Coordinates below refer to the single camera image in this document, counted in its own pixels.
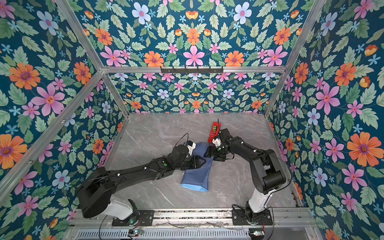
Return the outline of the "red tape dispenser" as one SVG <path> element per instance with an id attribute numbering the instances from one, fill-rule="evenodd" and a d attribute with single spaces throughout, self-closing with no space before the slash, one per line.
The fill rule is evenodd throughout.
<path id="1" fill-rule="evenodd" d="M 209 134 L 208 143 L 212 143 L 213 139 L 219 135 L 221 124 L 219 122 L 213 122 L 211 131 Z"/>

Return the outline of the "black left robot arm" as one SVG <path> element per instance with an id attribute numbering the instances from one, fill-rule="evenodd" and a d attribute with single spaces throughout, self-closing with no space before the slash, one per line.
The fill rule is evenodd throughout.
<path id="1" fill-rule="evenodd" d="M 138 215 L 133 200 L 122 200 L 113 195 L 130 186 L 166 178 L 175 170 L 195 170 L 203 167 L 207 161 L 193 156 L 186 145 L 178 145 L 167 156 L 152 159 L 149 163 L 123 170 L 96 169 L 78 189 L 78 198 L 82 215 L 86 219 L 100 214 L 109 215 L 125 221 Z"/>

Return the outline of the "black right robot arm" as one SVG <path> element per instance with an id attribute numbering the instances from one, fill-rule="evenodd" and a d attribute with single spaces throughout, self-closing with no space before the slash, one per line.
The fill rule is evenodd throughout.
<path id="1" fill-rule="evenodd" d="M 240 137 L 233 137 L 228 129 L 223 129 L 213 138 L 205 157 L 224 162 L 229 159 L 228 154 L 239 156 L 250 165 L 255 190 L 247 203 L 247 209 L 254 214 L 266 210 L 272 195 L 283 189 L 287 182 L 281 159 L 272 149 L 256 148 Z"/>

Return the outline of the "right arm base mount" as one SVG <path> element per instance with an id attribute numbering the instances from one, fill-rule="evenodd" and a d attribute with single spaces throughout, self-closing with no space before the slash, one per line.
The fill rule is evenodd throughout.
<path id="1" fill-rule="evenodd" d="M 274 224 L 271 211 L 268 208 L 254 213 L 248 205 L 241 207 L 235 204 L 232 205 L 232 221 L 234 226 L 272 226 Z"/>

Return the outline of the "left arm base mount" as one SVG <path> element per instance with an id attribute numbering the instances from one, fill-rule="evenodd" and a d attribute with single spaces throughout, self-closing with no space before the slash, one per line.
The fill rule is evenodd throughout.
<path id="1" fill-rule="evenodd" d="M 131 214 L 125 219 L 120 220 L 114 217 L 112 222 L 113 227 L 149 227 L 152 226 L 155 211 L 154 210 L 139 210 L 133 200 L 128 199 L 128 206 L 131 207 Z"/>

